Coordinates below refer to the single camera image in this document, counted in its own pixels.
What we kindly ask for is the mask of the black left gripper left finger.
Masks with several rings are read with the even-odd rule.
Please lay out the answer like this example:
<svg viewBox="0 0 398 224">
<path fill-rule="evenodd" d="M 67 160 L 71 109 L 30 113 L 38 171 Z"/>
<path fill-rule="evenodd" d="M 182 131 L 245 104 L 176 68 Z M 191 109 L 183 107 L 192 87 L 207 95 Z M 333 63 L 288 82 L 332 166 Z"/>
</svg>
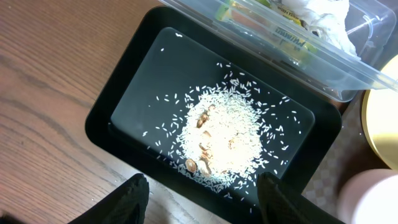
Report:
<svg viewBox="0 0 398 224">
<path fill-rule="evenodd" d="M 143 224 L 148 202 L 149 183 L 138 173 L 70 224 Z"/>
</svg>

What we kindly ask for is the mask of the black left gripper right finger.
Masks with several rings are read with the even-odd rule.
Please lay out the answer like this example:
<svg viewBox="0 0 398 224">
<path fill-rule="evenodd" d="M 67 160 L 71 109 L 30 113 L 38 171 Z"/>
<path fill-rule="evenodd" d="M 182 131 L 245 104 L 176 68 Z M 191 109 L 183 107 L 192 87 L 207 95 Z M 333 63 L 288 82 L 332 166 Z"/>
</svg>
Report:
<svg viewBox="0 0 398 224">
<path fill-rule="evenodd" d="M 344 224 L 270 172 L 257 178 L 257 195 L 266 224 Z"/>
</svg>

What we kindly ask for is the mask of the pile of rice leftovers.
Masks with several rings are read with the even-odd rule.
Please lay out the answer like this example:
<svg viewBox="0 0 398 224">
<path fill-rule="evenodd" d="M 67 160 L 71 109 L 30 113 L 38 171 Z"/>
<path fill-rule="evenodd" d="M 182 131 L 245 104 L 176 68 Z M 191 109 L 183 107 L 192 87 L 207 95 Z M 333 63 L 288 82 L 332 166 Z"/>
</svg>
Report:
<svg viewBox="0 0 398 224">
<path fill-rule="evenodd" d="M 312 113 L 171 28 L 136 77 L 149 93 L 137 133 L 156 158 L 227 198 L 246 198 L 261 172 L 282 176 L 313 126 Z"/>
</svg>

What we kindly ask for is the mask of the white bowl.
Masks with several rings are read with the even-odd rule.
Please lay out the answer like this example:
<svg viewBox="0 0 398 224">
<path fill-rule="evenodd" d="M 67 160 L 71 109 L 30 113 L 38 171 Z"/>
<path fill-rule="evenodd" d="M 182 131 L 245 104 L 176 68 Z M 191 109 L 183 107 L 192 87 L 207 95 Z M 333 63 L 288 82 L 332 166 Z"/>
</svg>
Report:
<svg viewBox="0 0 398 224">
<path fill-rule="evenodd" d="M 341 188 L 338 218 L 347 224 L 397 224 L 397 171 L 371 169 Z"/>
</svg>

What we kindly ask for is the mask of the yellow plate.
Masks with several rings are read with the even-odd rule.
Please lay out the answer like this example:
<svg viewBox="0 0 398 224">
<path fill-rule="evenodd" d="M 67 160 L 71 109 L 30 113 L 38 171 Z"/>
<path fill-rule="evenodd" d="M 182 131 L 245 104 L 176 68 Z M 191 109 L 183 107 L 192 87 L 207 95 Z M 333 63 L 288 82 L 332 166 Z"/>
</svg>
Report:
<svg viewBox="0 0 398 224">
<path fill-rule="evenodd" d="M 365 91 L 361 106 L 364 135 L 374 153 L 391 169 L 397 169 L 397 92 Z"/>
</svg>

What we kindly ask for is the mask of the green snack wrapper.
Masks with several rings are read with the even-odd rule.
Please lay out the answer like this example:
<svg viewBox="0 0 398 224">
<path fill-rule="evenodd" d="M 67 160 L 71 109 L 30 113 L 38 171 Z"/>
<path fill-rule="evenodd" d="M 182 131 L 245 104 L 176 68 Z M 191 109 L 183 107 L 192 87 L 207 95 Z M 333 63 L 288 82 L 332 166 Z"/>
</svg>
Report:
<svg viewBox="0 0 398 224">
<path fill-rule="evenodd" d="M 220 5 L 215 18 L 221 22 L 239 26 L 244 34 L 256 36 L 264 42 L 268 42 L 297 64 L 307 63 L 309 53 L 315 54 L 318 51 L 306 40 L 293 35 L 237 1 L 226 1 Z"/>
</svg>

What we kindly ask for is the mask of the white tissue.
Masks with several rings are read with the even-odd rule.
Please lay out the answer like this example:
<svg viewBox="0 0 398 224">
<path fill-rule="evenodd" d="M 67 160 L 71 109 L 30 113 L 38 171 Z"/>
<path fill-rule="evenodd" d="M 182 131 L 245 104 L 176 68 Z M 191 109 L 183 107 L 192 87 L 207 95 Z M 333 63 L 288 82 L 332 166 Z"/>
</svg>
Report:
<svg viewBox="0 0 398 224">
<path fill-rule="evenodd" d="M 304 21 L 306 30 L 316 32 L 325 42 L 359 59 L 346 33 L 348 0 L 281 0 L 281 3 Z"/>
</svg>

